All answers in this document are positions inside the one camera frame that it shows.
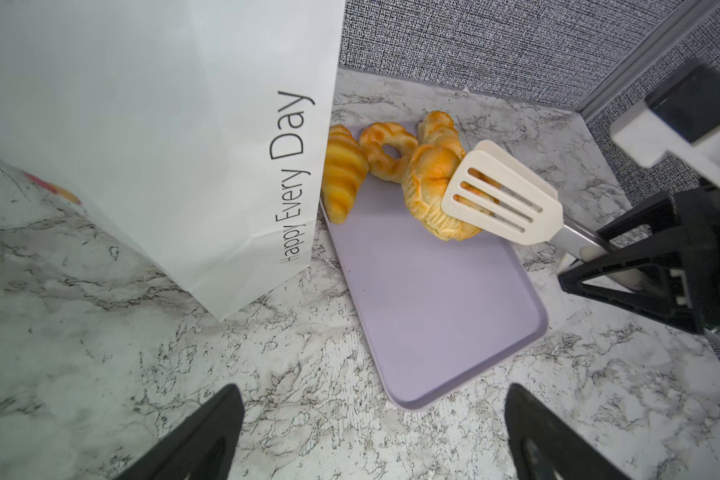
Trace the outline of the sugared ring donut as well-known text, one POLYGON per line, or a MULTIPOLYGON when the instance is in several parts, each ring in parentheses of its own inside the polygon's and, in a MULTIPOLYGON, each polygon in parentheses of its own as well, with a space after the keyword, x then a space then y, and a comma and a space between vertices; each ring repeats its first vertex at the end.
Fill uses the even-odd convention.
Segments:
POLYGON ((382 122, 364 129, 359 144, 367 155, 372 175, 400 184, 419 141, 399 123, 382 122))

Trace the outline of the white paper bag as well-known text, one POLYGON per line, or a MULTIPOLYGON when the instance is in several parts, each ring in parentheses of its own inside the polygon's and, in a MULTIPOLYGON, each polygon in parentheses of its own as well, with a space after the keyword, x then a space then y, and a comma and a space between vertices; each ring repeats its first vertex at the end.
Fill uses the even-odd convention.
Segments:
POLYGON ((226 319, 310 262, 341 1, 0 1, 0 159, 226 319))

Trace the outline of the steel tongs white tips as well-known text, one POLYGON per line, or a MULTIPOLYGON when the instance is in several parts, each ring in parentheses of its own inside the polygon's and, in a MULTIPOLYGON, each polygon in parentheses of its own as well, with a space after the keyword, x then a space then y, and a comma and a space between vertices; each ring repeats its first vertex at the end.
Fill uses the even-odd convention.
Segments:
POLYGON ((615 251, 565 214, 551 184, 490 140, 479 142, 457 167, 441 209, 519 245, 549 242, 583 263, 615 251))

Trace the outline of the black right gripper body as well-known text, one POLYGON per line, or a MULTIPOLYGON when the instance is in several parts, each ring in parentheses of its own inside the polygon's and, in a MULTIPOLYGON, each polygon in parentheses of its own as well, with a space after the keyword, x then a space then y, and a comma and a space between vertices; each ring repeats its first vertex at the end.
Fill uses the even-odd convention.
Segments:
POLYGON ((666 325, 720 347, 720 189, 707 183, 668 195, 679 232, 670 276, 682 291, 666 325))

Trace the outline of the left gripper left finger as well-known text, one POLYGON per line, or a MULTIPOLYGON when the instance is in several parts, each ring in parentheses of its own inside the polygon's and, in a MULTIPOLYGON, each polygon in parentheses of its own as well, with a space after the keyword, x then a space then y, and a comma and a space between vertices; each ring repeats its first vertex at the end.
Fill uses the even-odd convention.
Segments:
POLYGON ((119 477, 226 479, 241 435, 245 407, 228 384, 119 477))

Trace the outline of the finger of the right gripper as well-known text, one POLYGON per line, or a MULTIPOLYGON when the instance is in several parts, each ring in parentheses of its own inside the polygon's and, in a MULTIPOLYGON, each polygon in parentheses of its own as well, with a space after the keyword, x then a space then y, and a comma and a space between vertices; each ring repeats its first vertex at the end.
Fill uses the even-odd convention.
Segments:
POLYGON ((689 288, 673 276, 686 269, 692 249, 685 234, 657 233, 611 250, 559 275, 563 291, 596 300, 691 334, 702 322, 680 297, 689 288))
POLYGON ((612 240, 641 226, 649 227, 651 233, 658 233, 676 225, 672 195, 660 192, 623 213, 597 233, 604 240, 612 240))

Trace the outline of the round orange knotted bun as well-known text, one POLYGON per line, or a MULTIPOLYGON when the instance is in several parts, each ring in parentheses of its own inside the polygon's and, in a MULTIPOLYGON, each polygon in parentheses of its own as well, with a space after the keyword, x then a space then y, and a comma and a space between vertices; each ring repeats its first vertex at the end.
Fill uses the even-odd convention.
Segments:
POLYGON ((412 216, 444 241, 463 241, 481 232, 480 228, 447 215, 441 208, 448 184, 461 161, 447 148, 420 145, 401 182, 404 201, 412 216))

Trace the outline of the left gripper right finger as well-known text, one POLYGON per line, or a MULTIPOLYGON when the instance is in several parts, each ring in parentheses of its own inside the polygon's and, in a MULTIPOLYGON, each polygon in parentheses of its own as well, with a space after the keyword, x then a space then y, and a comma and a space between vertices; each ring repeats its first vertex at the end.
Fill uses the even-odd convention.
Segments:
POLYGON ((505 423, 520 479, 628 479, 518 383, 508 390, 505 423))

